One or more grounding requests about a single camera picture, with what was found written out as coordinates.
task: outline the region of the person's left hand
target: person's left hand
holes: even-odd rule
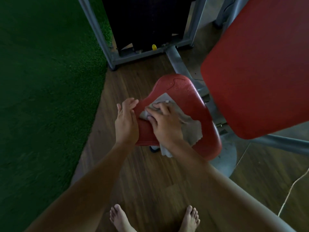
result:
[[[117,104],[118,116],[115,121],[116,144],[134,146],[138,140],[138,124],[133,108],[136,107],[138,100],[128,98],[122,103]]]

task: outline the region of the cloth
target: cloth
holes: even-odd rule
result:
[[[175,108],[176,113],[178,114],[179,120],[181,122],[181,131],[183,139],[185,141],[187,141],[191,146],[193,146],[198,140],[200,140],[203,137],[201,122],[198,120],[193,120],[190,116],[187,116],[167,93],[164,93],[161,96],[159,96],[148,107],[162,114],[160,109],[157,109],[153,106],[154,104],[162,102],[171,103]],[[148,116],[151,116],[151,114],[149,114],[147,111],[142,111],[141,114],[139,115],[139,117],[144,120],[148,120],[147,119]],[[163,156],[172,157],[172,154],[161,144],[160,149]]]

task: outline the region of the bare foot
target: bare foot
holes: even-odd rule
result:
[[[189,205],[183,217],[179,232],[194,232],[200,224],[200,221],[196,208],[192,209],[192,206]]]
[[[121,209],[119,204],[115,204],[109,212],[109,219],[114,224],[118,232],[136,232],[130,225],[125,212]]]

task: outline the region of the green carpet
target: green carpet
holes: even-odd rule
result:
[[[90,0],[107,39],[101,0]],[[0,230],[24,230],[70,184],[106,59],[78,0],[0,0]]]

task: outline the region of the red cushion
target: red cushion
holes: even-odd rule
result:
[[[233,131],[253,139],[309,120],[309,0],[249,0],[201,67]]]
[[[146,106],[164,93],[168,93],[185,114],[191,116],[193,120],[199,120],[201,122],[203,137],[193,148],[207,160],[216,157],[222,148],[218,130],[203,100],[187,77],[180,74],[161,77],[149,96],[140,101],[134,109],[136,116],[138,117]],[[158,146],[159,143],[153,134],[150,122],[140,118],[137,121],[139,127],[139,140],[137,145]]]

